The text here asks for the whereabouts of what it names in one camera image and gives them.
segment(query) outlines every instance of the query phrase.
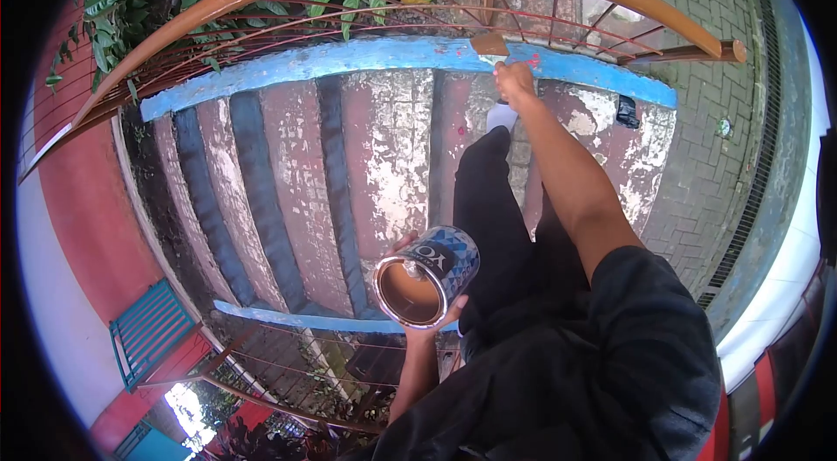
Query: hand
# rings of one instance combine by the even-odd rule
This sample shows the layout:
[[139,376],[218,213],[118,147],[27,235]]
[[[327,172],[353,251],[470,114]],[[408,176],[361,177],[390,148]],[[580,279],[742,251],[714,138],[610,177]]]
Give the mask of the hand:
[[509,106],[515,112],[519,112],[516,105],[527,98],[537,98],[535,94],[535,78],[531,69],[523,61],[517,61],[507,65],[503,61],[497,61],[494,66],[494,83],[500,96],[508,101]]
[[[419,231],[410,231],[406,236],[402,237],[394,245],[392,245],[392,249],[384,254],[383,257],[392,256],[404,246],[410,245],[417,237],[419,237]],[[435,324],[433,328],[413,329],[412,327],[402,324],[401,326],[404,329],[404,334],[407,336],[408,343],[417,341],[433,341],[436,334],[441,329],[459,319],[459,315],[462,314],[462,309],[465,308],[466,303],[468,303],[467,295],[461,294],[457,296],[456,299],[454,299],[454,302],[448,307],[448,313],[445,314],[445,318]]]

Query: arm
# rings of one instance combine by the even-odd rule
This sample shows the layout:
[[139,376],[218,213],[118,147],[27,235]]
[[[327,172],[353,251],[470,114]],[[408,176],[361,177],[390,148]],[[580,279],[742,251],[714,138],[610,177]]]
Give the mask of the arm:
[[587,274],[621,246],[643,246],[622,212],[610,179],[556,120],[534,90],[526,63],[497,63],[497,89],[526,127],[543,185]]
[[[404,236],[392,247],[387,256],[395,253],[399,248],[407,246],[416,237],[417,231]],[[433,328],[417,330],[403,327],[407,336],[407,354],[398,380],[398,390],[395,399],[389,405],[389,422],[395,423],[402,414],[407,412],[418,400],[426,396],[439,385],[439,359],[436,357],[436,333],[450,323],[459,319],[463,307],[468,303],[468,296],[461,295],[454,300],[448,309],[445,319],[439,321]]]
[[436,336],[407,338],[407,357],[398,380],[398,391],[389,406],[389,422],[426,396],[439,384],[439,362],[436,358]]

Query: wrist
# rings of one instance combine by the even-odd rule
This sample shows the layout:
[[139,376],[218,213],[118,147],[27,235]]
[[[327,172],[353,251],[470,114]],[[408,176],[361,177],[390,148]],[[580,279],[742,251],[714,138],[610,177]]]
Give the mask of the wrist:
[[530,109],[533,103],[539,101],[538,96],[534,92],[521,92],[509,97],[509,106],[512,110],[521,114]]

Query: fingers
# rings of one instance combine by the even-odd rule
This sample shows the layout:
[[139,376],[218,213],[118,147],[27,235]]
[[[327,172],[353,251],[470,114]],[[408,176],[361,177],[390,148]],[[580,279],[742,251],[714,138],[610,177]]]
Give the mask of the fingers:
[[413,242],[413,240],[415,240],[417,237],[419,237],[419,231],[418,230],[411,230],[410,232],[407,233],[406,236],[404,236],[401,239],[399,239],[398,241],[396,241],[395,244],[392,245],[392,250],[385,253],[383,255],[383,257],[392,256],[394,253],[401,250],[404,246],[407,246],[407,245],[411,244]]
[[448,313],[445,314],[445,318],[439,323],[438,328],[444,328],[448,324],[451,324],[455,320],[458,320],[459,316],[462,315],[462,309],[465,308],[467,303],[467,294],[461,294],[457,296],[457,298],[454,299],[454,302],[450,304],[450,307],[448,308]]

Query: drainage grate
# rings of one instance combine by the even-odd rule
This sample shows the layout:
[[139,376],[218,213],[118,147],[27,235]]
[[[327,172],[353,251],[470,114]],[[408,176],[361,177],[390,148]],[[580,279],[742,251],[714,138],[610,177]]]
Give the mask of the drainage grate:
[[716,295],[717,294],[715,292],[704,292],[703,294],[701,294],[701,297],[697,299],[697,306],[706,310],[706,307],[709,306],[709,303],[712,302],[712,299],[715,299]]
[[[779,57],[779,36],[776,32],[776,21],[773,18],[773,8],[770,0],[759,0],[762,10],[762,35],[764,37],[764,60],[767,69],[767,99],[764,106],[764,125],[762,126],[762,141],[756,159],[752,183],[748,193],[747,203],[735,233],[732,235],[727,251],[718,263],[715,273],[709,280],[708,286],[721,288],[735,266],[744,243],[756,222],[759,207],[764,198],[764,191],[768,185],[773,156],[776,151],[776,140],[779,136],[779,105],[782,101],[782,71]],[[698,304],[706,309],[715,298],[714,293],[705,292],[698,299]]]

